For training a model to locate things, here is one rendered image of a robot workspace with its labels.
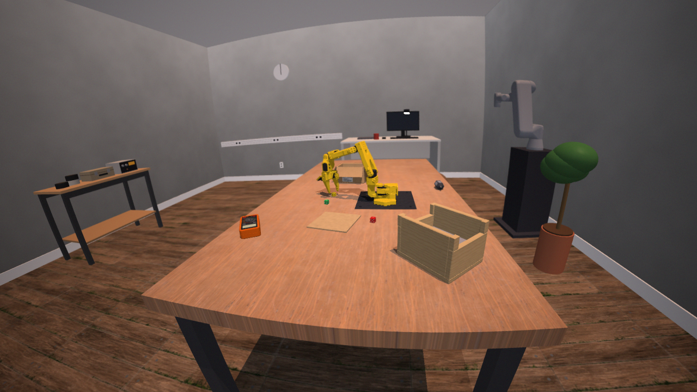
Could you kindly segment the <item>orange digital multimeter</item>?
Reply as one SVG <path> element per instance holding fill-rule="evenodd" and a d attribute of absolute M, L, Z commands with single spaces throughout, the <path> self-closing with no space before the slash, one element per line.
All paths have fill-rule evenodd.
<path fill-rule="evenodd" d="M 241 217 L 239 232 L 241 239 L 260 236 L 259 215 Z"/>

